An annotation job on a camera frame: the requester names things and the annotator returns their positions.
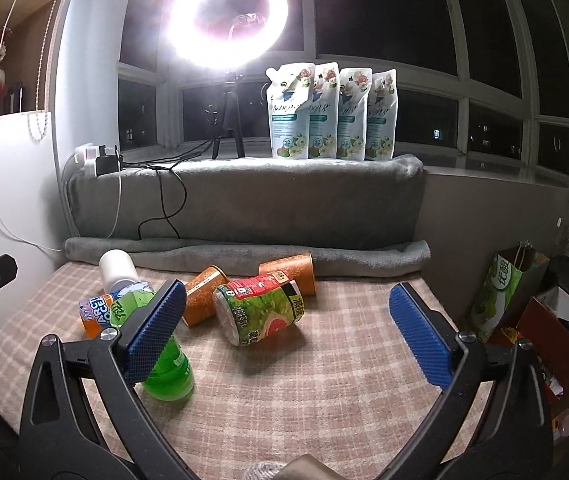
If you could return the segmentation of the blue orange bottle cup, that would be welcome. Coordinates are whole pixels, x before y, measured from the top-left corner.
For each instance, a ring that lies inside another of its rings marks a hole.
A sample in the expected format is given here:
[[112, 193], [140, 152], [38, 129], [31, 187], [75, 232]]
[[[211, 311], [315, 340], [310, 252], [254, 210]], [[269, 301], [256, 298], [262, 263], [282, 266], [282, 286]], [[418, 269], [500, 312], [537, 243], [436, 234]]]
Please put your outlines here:
[[125, 286], [118, 292], [81, 301], [79, 317], [89, 338], [97, 337], [109, 327], [120, 328], [132, 312], [147, 306], [155, 291], [147, 282]]

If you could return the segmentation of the black tripod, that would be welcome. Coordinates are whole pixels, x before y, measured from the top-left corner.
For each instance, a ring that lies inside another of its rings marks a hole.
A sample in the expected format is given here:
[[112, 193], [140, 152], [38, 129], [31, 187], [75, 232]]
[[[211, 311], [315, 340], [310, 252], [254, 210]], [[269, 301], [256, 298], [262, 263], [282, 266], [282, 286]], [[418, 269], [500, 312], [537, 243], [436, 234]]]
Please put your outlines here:
[[236, 72], [227, 72], [222, 87], [222, 110], [213, 104], [205, 109], [205, 117], [211, 127], [212, 159], [218, 159], [220, 144], [227, 136], [234, 139], [237, 157], [245, 156], [238, 96], [238, 81], [241, 78], [242, 75]]

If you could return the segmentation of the orange patterned paper cup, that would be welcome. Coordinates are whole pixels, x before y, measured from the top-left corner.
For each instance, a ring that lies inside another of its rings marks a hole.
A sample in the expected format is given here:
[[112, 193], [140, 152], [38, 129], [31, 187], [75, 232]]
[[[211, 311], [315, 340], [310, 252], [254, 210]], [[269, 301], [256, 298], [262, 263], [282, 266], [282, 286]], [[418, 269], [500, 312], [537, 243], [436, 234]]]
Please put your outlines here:
[[260, 274], [275, 271], [282, 271], [290, 280], [296, 281], [303, 296], [316, 295], [314, 261], [310, 252], [262, 262], [258, 266]]

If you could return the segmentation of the white power strip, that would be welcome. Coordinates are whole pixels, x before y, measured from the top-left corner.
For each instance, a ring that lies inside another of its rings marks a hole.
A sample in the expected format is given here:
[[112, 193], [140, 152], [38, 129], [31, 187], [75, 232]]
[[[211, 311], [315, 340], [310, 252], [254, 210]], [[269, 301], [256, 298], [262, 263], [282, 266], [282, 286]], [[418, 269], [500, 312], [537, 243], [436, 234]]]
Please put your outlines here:
[[94, 161], [98, 156], [98, 146], [97, 144], [86, 143], [75, 149], [75, 163], [88, 177], [97, 178], [94, 172]]

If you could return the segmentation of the grey rolled blanket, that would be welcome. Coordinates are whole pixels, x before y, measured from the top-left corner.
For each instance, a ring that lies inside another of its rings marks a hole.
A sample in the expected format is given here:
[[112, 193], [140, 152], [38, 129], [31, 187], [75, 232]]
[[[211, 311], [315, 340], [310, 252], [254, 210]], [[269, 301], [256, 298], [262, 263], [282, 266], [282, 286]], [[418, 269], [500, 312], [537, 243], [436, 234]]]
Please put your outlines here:
[[321, 278], [396, 278], [420, 271], [431, 259], [430, 247], [424, 240], [378, 249], [230, 244], [178, 238], [71, 237], [64, 243], [68, 260], [90, 264], [98, 263], [112, 249], [127, 252], [138, 268], [196, 273], [215, 264], [234, 276], [257, 274], [263, 262], [304, 252], [312, 255], [314, 272]]

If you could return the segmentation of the wooden wall shelf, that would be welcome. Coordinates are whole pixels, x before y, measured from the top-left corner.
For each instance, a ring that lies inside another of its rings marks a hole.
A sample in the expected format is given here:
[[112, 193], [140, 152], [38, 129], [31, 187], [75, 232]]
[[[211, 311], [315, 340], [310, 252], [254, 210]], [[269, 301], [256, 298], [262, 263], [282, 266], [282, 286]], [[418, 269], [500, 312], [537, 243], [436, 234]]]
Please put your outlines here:
[[0, 115], [49, 110], [51, 65], [65, 0], [0, 0], [7, 53], [1, 62], [6, 91]]

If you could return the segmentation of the red cardboard box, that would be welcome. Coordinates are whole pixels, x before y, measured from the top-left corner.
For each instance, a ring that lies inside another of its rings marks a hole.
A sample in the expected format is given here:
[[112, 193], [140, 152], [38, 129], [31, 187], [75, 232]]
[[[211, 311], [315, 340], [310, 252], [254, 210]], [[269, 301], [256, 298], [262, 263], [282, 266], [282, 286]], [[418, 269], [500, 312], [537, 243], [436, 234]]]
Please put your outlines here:
[[555, 286], [530, 298], [515, 319], [517, 334], [533, 344], [551, 404], [569, 400], [569, 292]]

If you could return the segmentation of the grey sofa back cushion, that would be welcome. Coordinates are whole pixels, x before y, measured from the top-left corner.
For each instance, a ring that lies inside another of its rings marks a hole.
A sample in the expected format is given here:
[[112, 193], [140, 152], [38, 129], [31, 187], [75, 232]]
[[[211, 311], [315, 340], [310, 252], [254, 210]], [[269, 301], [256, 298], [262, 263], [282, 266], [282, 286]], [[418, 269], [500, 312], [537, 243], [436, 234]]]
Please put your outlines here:
[[242, 158], [68, 181], [78, 234], [377, 249], [415, 236], [426, 173], [388, 162]]

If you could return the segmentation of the refill pouch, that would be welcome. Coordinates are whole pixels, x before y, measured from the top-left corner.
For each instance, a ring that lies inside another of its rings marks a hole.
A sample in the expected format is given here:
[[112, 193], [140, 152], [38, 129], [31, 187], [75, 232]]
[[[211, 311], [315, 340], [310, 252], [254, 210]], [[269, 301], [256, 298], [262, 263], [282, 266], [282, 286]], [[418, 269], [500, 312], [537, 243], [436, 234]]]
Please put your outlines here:
[[368, 100], [373, 84], [371, 68], [343, 68], [340, 72], [337, 157], [364, 160]]
[[266, 76], [271, 154], [276, 158], [306, 159], [315, 65], [300, 62], [269, 67]]
[[393, 157], [399, 92], [396, 69], [373, 74], [369, 92], [365, 159], [380, 162]]
[[312, 102], [309, 105], [309, 157], [337, 157], [339, 65], [329, 62], [315, 66]]

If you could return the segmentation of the white paper cup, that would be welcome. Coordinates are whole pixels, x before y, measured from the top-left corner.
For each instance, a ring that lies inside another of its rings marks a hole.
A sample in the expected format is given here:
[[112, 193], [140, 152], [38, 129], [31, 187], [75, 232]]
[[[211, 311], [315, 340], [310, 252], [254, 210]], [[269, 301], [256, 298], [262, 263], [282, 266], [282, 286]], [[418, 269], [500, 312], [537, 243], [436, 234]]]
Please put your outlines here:
[[98, 266], [103, 289], [107, 294], [118, 292], [139, 281], [132, 258], [122, 249], [111, 249], [105, 252], [99, 259]]

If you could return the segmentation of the green paper shopping bag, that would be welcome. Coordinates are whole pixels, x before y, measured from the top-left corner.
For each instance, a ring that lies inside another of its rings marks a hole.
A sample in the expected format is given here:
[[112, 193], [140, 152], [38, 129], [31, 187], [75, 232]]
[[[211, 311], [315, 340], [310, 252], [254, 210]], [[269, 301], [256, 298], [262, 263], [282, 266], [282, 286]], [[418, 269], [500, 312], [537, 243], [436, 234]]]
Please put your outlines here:
[[495, 252], [469, 320], [482, 342], [520, 314], [541, 284], [549, 258], [529, 242]]

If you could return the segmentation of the green tea bottle cup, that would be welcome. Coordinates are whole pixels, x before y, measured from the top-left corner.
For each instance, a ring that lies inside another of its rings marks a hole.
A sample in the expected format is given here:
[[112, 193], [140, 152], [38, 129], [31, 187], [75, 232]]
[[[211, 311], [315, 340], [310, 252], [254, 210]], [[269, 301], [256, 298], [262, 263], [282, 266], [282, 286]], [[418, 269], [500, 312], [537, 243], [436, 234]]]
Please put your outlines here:
[[[132, 286], [113, 294], [113, 304], [110, 307], [111, 325], [121, 328], [132, 312], [147, 306], [154, 296], [155, 292], [149, 287], [133, 289]], [[165, 402], [185, 399], [191, 393], [194, 387], [192, 368], [174, 336], [170, 336], [142, 386], [153, 399]]]

